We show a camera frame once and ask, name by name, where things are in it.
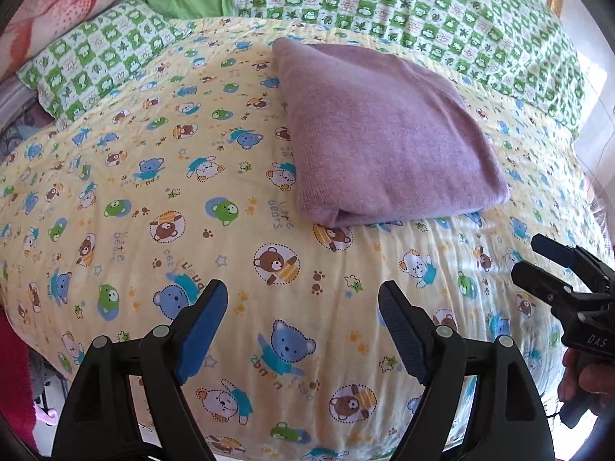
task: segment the wall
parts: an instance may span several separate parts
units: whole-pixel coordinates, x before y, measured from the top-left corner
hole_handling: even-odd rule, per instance
[[[615,238],[615,54],[580,0],[564,0],[561,18],[579,52],[589,83],[585,98],[587,121],[574,143],[574,150],[586,174],[590,178],[596,176],[597,189],[604,189],[603,197],[610,201],[609,228],[611,238]]]

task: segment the blanket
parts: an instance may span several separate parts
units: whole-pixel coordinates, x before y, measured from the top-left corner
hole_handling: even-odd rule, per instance
[[[436,218],[509,199],[493,151],[447,79],[358,46],[280,38],[273,53],[309,220],[335,228]],[[293,170],[282,169],[282,185],[294,183]]]
[[[532,252],[537,232],[608,260],[570,133],[371,36],[259,19],[193,24],[192,36],[78,123],[41,130],[2,167],[0,297],[15,332],[72,379],[94,337],[142,337],[220,279],[228,310],[182,387],[214,453],[376,459],[399,443],[423,391],[377,309],[390,279],[464,337],[510,334],[552,412],[562,330],[512,285],[510,269],[525,258],[581,289]],[[277,178],[294,162],[271,50],[281,36],[382,48],[454,81],[493,144],[511,200],[371,227],[304,220],[296,186],[283,189]],[[465,382],[450,443],[463,436],[474,383]],[[139,422],[153,428],[139,378],[131,385]]]

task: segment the purple cloth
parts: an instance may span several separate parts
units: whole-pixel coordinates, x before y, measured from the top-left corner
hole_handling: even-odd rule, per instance
[[[298,205],[327,227],[452,216],[507,201],[480,127],[446,78],[350,45],[273,44]]]

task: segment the pink fabric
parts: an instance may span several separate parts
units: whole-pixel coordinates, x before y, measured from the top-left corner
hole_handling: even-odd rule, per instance
[[[446,78],[359,46],[273,44],[299,209],[327,227],[433,218],[507,201],[485,137]]]
[[[115,0],[24,0],[0,36],[0,81]]]
[[[10,327],[0,307],[0,411],[16,435],[35,452],[36,416],[28,368],[28,346]]]

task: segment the bed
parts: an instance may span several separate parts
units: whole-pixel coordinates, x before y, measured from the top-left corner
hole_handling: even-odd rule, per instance
[[[29,138],[2,170],[1,299],[16,333],[70,378],[95,336],[141,337],[221,279],[227,313],[183,387],[213,452],[377,459],[396,447],[422,393],[377,309],[379,285],[393,279],[464,337],[512,335],[552,408],[561,327],[509,273],[524,258],[580,288],[531,251],[537,233],[612,262],[571,132],[374,36],[258,18],[186,25],[190,36],[66,130]],[[280,36],[395,53],[449,78],[509,177],[510,202],[330,231],[303,220],[281,175],[293,154],[271,52]],[[468,379],[451,444],[473,386]]]

